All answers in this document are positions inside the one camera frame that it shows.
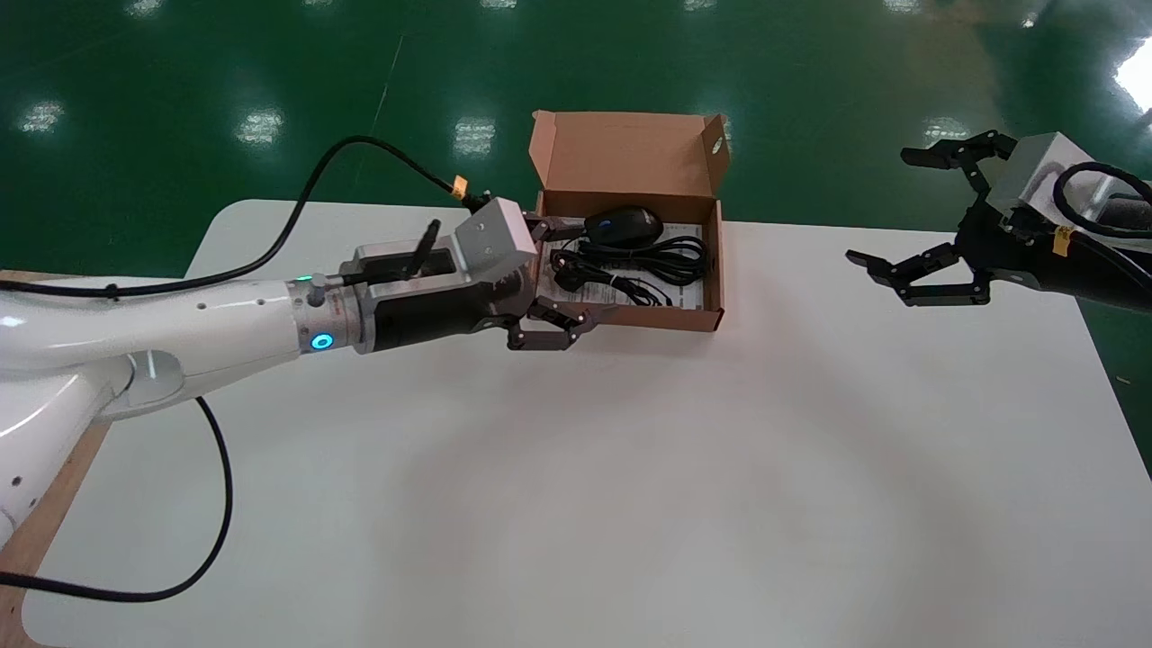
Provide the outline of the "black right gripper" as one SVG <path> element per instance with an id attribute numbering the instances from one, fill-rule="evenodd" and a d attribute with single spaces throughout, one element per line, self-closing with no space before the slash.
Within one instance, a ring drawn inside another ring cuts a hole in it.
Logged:
<path id="1" fill-rule="evenodd" d="M 1011 208 L 1000 213 L 986 199 L 990 183 L 979 168 L 985 159 L 1007 160 L 1018 140 L 1001 131 L 983 131 L 970 140 L 938 140 L 929 148 L 902 148 L 908 166 L 941 171 L 962 169 L 976 199 L 958 223 L 954 244 L 930 247 L 900 263 L 856 250 L 846 258 L 867 271 L 872 282 L 893 291 L 905 307 L 985 306 L 991 282 L 1020 284 L 1041 291 L 1036 276 L 1034 244 L 1045 235 L 1045 219 L 1032 208 Z M 971 282 L 920 284 L 926 276 L 967 262 Z"/>

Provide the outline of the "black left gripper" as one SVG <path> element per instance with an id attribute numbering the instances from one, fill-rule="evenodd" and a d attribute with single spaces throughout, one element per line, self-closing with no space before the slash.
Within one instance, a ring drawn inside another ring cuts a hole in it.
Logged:
<path id="1" fill-rule="evenodd" d="M 541 250 L 544 244 L 585 238 L 583 219 L 523 213 L 524 224 Z M 526 269 L 498 282 L 456 282 L 444 291 L 403 291 L 367 308 L 367 352 L 377 353 L 453 336 L 473 336 L 482 329 L 506 327 L 509 351 L 567 351 L 611 319 L 616 304 L 579 304 L 535 297 L 536 284 Z M 541 321 L 550 329 L 525 329 L 522 321 Z"/>

